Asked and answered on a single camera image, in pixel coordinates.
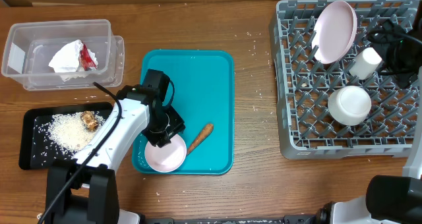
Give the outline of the brown patterned food piece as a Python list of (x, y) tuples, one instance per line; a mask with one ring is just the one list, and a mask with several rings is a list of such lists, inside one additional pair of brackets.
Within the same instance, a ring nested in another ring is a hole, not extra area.
[(82, 112), (80, 118), (89, 132), (94, 132), (99, 127), (99, 123), (91, 111)]

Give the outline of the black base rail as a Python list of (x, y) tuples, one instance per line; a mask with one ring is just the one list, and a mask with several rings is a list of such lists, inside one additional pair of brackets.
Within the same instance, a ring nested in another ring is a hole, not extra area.
[(329, 223), (325, 214), (285, 215), (283, 217), (261, 218), (222, 218), (222, 219), (173, 219), (144, 218), (142, 224), (326, 224)]

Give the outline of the clear plastic waste bin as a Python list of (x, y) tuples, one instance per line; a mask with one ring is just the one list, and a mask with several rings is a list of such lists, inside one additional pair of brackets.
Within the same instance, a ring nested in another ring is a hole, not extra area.
[(1, 73), (28, 91), (117, 87), (124, 40), (106, 19), (27, 22), (11, 26)]

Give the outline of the white paper napkin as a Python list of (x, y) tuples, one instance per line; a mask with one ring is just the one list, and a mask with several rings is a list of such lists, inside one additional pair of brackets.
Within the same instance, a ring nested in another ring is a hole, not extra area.
[[(75, 40), (64, 45), (52, 58), (48, 66), (51, 67), (56, 73), (65, 72), (84, 72), (85, 70), (81, 67), (79, 57), (82, 45), (84, 43), (81, 40)], [(97, 64), (95, 53), (90, 51), (90, 56)]]

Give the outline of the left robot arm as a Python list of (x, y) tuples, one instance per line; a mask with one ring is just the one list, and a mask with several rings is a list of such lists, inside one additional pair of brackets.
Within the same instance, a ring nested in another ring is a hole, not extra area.
[(116, 172), (140, 134), (147, 139), (151, 168), (168, 173), (185, 161), (187, 147), (179, 135), (184, 122), (170, 104), (163, 104), (172, 86), (125, 86), (113, 97), (113, 111), (86, 147), (49, 168), (40, 223), (143, 223), (141, 214), (119, 207)]

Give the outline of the red sauce packet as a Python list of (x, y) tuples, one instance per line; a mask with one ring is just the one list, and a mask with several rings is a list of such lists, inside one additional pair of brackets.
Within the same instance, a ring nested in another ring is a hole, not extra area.
[(93, 58), (90, 56), (88, 48), (83, 44), (80, 51), (79, 57), (80, 65), (85, 71), (96, 70), (97, 64), (94, 62)]

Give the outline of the grey dishwasher rack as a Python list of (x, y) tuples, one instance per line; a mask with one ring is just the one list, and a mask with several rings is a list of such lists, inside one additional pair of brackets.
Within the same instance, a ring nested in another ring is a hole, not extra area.
[[(348, 53), (322, 64), (311, 46), (314, 26), (329, 0), (281, 0), (269, 25), (276, 70), (280, 151), (288, 159), (341, 159), (359, 155), (410, 154), (419, 104), (419, 84), (412, 78), (401, 89), (391, 76), (350, 75), (355, 56), (368, 47), (368, 31), (390, 20), (411, 30), (419, 0), (349, 0), (357, 14), (357, 35)], [(345, 86), (364, 89), (372, 103), (356, 126), (335, 121), (327, 107), (330, 94)]]

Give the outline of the teal serving tray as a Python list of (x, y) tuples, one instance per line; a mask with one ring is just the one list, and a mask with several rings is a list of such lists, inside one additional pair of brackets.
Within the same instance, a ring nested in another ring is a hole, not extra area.
[(185, 159), (176, 175), (223, 175), (234, 161), (234, 62), (225, 51), (157, 49), (147, 53), (141, 75), (154, 69), (173, 81), (166, 95), (185, 122), (191, 145), (207, 124), (214, 129)]

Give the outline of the large white dinner plate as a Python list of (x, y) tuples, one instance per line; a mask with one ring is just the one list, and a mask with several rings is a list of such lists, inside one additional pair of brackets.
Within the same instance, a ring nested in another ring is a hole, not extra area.
[(317, 18), (311, 42), (317, 61), (330, 64), (340, 60), (350, 50), (357, 32), (357, 16), (345, 1), (329, 4)]

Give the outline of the white cup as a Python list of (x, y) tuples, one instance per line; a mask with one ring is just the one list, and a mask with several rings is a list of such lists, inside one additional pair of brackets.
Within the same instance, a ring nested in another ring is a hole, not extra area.
[(382, 62), (382, 57), (375, 51), (373, 47), (368, 47), (360, 52), (354, 59), (355, 63), (349, 69), (352, 76), (358, 77), (360, 80), (367, 79), (376, 71)]

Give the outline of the pile of white rice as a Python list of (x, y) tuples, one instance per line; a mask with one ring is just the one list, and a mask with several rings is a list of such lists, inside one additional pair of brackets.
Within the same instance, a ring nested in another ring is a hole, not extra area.
[[(92, 112), (99, 123), (98, 130), (105, 119), (98, 112)], [(32, 139), (33, 158), (39, 157), (43, 163), (47, 158), (68, 159), (87, 146), (97, 130), (87, 131), (80, 118), (81, 114), (76, 112), (36, 117)]]

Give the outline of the small pink plate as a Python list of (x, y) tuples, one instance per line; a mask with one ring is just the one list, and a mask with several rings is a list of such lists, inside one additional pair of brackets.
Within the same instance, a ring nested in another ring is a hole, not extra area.
[(176, 134), (162, 148), (146, 143), (144, 157), (147, 164), (159, 173), (169, 173), (178, 169), (187, 156), (187, 147), (184, 139)]

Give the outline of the pale green bowl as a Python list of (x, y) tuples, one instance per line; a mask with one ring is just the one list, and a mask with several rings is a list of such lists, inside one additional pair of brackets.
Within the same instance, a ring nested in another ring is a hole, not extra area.
[(346, 86), (334, 91), (328, 98), (328, 110), (331, 117), (347, 126), (363, 122), (371, 110), (368, 93), (357, 86)]

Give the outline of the orange carrot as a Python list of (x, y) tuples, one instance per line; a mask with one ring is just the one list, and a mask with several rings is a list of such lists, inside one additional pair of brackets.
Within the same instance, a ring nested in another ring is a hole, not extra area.
[(213, 130), (214, 125), (212, 123), (208, 123), (207, 125), (205, 125), (189, 146), (187, 150), (187, 155), (189, 155), (197, 146), (199, 146), (205, 139), (207, 139)]

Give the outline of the black plastic tray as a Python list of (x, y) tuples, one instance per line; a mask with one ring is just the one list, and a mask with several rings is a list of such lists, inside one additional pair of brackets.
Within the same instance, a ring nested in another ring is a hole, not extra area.
[(27, 111), (23, 118), (19, 167), (22, 170), (45, 169), (56, 159), (72, 158), (73, 152), (61, 148), (49, 137), (48, 127), (53, 122), (55, 115), (92, 111), (95, 115), (107, 119), (112, 109), (113, 106), (108, 102), (96, 102)]

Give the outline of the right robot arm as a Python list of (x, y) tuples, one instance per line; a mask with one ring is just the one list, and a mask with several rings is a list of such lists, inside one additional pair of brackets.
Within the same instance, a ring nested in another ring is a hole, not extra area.
[[(381, 27), (367, 33), (367, 39), (380, 50), (384, 61), (378, 71), (394, 76), (399, 86), (408, 87), (414, 76), (421, 81), (421, 19), (408, 33), (395, 26)], [(366, 195), (348, 202), (330, 202), (319, 209), (307, 223), (420, 223), (421, 222), (421, 108), (411, 153), (401, 177), (377, 175)]]

